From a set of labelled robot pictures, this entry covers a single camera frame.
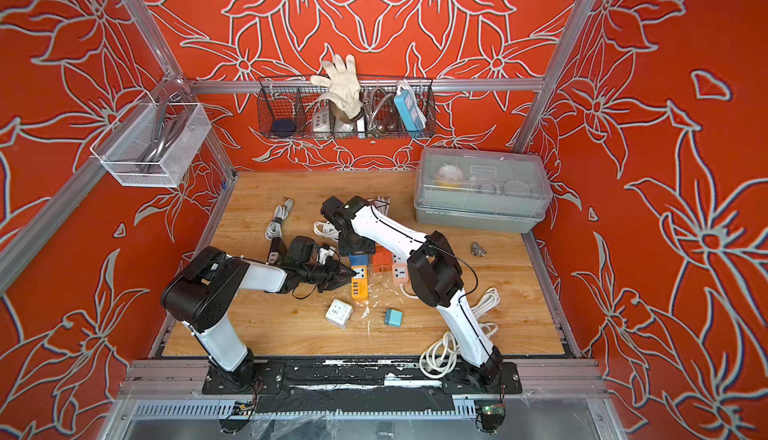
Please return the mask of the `blue cube plug adapter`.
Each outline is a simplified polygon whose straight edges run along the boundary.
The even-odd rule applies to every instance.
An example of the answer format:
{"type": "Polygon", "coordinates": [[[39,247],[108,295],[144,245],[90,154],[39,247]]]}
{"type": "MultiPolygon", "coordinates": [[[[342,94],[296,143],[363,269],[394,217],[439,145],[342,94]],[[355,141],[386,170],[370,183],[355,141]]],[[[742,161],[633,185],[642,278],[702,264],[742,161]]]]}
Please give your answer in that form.
{"type": "Polygon", "coordinates": [[[351,267],[367,266],[370,264],[369,255],[350,255],[349,263],[351,267]]]}

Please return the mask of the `black power strip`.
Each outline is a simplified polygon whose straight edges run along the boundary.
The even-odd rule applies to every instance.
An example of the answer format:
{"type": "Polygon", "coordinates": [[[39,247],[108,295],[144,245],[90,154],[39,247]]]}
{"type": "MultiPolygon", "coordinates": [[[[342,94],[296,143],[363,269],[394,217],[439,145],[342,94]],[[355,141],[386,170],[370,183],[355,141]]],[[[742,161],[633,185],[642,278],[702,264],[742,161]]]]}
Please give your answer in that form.
{"type": "Polygon", "coordinates": [[[270,265],[276,264],[282,256],[287,252],[287,247],[281,237],[275,237],[270,240],[269,252],[267,256],[267,263],[270,265]]]}

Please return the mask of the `red cube plug adapter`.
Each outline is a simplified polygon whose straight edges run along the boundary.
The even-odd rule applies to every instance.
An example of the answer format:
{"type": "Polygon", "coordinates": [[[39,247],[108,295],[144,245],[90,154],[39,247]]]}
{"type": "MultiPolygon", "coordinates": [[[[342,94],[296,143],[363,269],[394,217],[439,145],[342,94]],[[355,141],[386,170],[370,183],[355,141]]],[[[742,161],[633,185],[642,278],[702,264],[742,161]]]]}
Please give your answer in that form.
{"type": "Polygon", "coordinates": [[[393,255],[386,248],[377,245],[371,257],[371,268],[375,274],[390,272],[393,265],[393,255]]]}

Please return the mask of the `yellow strip with teal plug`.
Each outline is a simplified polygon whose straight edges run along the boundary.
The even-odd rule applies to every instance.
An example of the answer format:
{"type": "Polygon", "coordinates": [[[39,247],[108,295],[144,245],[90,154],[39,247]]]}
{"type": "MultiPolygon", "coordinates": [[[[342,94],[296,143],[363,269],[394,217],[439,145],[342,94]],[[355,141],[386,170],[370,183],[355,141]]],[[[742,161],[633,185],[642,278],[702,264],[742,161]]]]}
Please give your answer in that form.
{"type": "Polygon", "coordinates": [[[355,275],[350,281],[351,298],[355,301],[364,301],[369,297],[368,289],[368,268],[364,265],[353,266],[355,275]]]}

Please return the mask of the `white cube plug adapter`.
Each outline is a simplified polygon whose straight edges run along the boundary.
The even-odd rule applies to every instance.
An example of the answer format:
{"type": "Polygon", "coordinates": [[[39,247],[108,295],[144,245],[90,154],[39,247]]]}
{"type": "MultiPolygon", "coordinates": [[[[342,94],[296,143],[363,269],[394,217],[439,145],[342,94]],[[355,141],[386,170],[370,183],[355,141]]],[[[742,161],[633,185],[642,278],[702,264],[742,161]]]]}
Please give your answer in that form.
{"type": "Polygon", "coordinates": [[[325,318],[340,329],[346,329],[353,314],[353,307],[341,300],[334,299],[326,311],[325,318]]]}

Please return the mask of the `teal cube plug adapter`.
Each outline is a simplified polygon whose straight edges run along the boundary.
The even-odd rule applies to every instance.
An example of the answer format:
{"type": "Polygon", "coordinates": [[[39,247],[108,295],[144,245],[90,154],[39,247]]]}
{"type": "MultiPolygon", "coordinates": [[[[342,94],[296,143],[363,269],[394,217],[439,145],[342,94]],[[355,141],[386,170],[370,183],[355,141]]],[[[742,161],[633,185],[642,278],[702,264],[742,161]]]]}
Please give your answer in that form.
{"type": "Polygon", "coordinates": [[[388,309],[385,313],[384,323],[386,326],[400,328],[403,322],[403,312],[396,309],[388,309]]]}

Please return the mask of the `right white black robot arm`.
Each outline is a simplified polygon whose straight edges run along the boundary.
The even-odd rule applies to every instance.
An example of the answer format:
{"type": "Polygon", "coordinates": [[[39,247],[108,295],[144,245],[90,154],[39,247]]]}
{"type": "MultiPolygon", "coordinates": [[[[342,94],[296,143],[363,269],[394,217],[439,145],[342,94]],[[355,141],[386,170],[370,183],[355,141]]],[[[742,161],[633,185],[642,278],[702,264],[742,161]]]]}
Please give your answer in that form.
{"type": "Polygon", "coordinates": [[[469,365],[468,375],[487,389],[499,384],[503,357],[471,311],[461,262],[443,234],[412,230],[359,196],[346,203],[332,196],[322,204],[321,215],[340,237],[368,239],[404,258],[414,293],[440,313],[469,365]]]}

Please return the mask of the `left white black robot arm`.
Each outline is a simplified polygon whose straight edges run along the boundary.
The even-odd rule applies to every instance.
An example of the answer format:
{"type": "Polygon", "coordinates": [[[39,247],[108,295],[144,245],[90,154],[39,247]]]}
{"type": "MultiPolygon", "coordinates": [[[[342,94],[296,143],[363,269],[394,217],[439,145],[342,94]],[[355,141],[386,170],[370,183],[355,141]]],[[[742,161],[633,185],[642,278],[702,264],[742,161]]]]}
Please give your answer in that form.
{"type": "Polygon", "coordinates": [[[292,294],[301,284],[322,293],[349,284],[355,275],[331,246],[306,236],[294,238],[289,245],[280,237],[272,239],[265,262],[208,246],[176,274],[161,304],[197,339],[213,372],[243,389],[254,382],[255,373],[252,351],[228,317],[236,294],[241,290],[292,294]]]}

